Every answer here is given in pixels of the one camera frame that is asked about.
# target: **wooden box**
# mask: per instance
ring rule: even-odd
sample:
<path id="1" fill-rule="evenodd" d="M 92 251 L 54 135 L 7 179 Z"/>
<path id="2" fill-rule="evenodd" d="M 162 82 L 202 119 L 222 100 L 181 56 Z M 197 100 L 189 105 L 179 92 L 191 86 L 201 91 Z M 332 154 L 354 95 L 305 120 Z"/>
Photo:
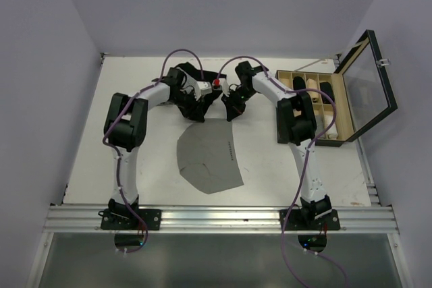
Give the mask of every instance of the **wooden box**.
<path id="1" fill-rule="evenodd" d="M 278 70 L 276 78 L 291 89 L 295 77 L 303 78 L 304 83 L 314 80 L 318 89 L 322 82 L 330 83 L 337 108 L 337 137 L 329 138 L 325 134 L 317 140 L 317 145 L 341 146 L 354 141 L 398 108 L 386 65 L 388 61 L 381 56 L 375 33 L 367 30 L 334 73 Z M 332 114 L 332 106 L 324 103 L 321 95 L 315 100 L 313 109 L 317 118 Z"/>

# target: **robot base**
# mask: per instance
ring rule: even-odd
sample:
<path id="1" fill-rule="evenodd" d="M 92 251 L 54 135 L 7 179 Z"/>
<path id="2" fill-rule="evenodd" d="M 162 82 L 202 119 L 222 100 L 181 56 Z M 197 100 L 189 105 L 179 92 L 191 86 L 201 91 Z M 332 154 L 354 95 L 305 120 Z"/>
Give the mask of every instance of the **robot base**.
<path id="1" fill-rule="evenodd" d="M 138 230 L 138 219 L 123 204 L 110 200 L 108 208 L 99 212 L 102 217 L 101 229 L 114 231 Z M 138 199 L 130 205 L 146 223 L 149 231 L 158 231 L 161 226 L 162 210 L 139 209 Z"/>
<path id="2" fill-rule="evenodd" d="M 281 227 L 284 225 L 285 216 L 287 214 L 286 209 L 279 211 L 279 221 Z M 288 217 L 288 222 L 286 223 L 286 231 L 321 231 L 324 226 L 327 225 L 328 231 L 339 231 L 340 222 L 338 212 L 336 210 L 331 210 L 330 213 L 325 214 L 318 219 L 312 221 L 307 221 L 304 218 L 304 214 L 301 209 L 293 209 Z"/>

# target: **white table surface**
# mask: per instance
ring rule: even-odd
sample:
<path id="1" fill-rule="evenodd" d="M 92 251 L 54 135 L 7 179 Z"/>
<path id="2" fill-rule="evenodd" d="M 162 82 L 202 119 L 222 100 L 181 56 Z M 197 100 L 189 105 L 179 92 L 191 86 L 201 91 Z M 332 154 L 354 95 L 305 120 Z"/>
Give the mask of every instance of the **white table surface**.
<path id="1" fill-rule="evenodd" d="M 275 73 L 277 69 L 297 69 L 311 59 L 261 58 Z M 227 59 L 204 58 L 204 69 L 219 71 Z M 167 68 L 195 59 L 174 57 Z M 223 73 L 228 81 L 238 81 L 234 68 Z M 66 204 L 106 204 L 113 189 L 111 149 L 102 145 L 103 126 L 115 92 L 132 94 L 150 84 L 161 71 L 162 57 L 107 57 L 94 94 L 86 127 L 66 191 Z M 331 73 L 333 61 L 305 69 Z M 225 107 L 216 100 L 206 118 L 225 118 Z M 234 146 L 244 185 L 224 192 L 204 194 L 179 173 L 177 139 L 191 124 L 175 106 L 155 107 L 148 114 L 147 135 L 138 153 L 137 187 L 141 204 L 206 206 L 285 206 L 291 203 L 299 176 L 287 145 L 276 142 L 275 107 L 262 95 L 246 103 L 246 111 L 233 121 Z M 334 206 L 370 206 L 365 177 L 355 144 L 340 148 L 318 147 L 318 162 L 324 186 Z"/>

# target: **glass panel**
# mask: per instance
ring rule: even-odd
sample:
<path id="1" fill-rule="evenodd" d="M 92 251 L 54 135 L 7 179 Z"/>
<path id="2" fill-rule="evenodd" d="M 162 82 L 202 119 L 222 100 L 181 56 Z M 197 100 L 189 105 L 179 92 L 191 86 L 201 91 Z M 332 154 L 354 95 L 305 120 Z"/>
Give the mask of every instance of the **glass panel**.
<path id="1" fill-rule="evenodd" d="M 345 71 L 344 81 L 354 131 L 357 132 L 388 107 L 370 45 Z"/>
<path id="2" fill-rule="evenodd" d="M 113 236 L 55 234 L 40 287 L 302 287 L 286 268 L 280 235 L 154 234 L 139 252 L 115 253 Z M 286 253 L 312 287 L 343 287 L 341 272 L 305 254 L 296 235 Z M 401 287 L 387 235 L 330 235 L 324 254 L 350 287 Z"/>

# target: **metal clasp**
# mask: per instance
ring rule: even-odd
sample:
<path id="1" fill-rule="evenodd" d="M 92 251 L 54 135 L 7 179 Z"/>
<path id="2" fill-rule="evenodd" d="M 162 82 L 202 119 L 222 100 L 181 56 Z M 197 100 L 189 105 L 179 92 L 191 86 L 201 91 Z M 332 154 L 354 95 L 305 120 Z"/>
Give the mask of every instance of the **metal clasp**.
<path id="1" fill-rule="evenodd" d="M 386 65 L 392 64 L 389 59 L 377 60 L 375 63 L 377 64 L 378 67 L 385 67 Z"/>

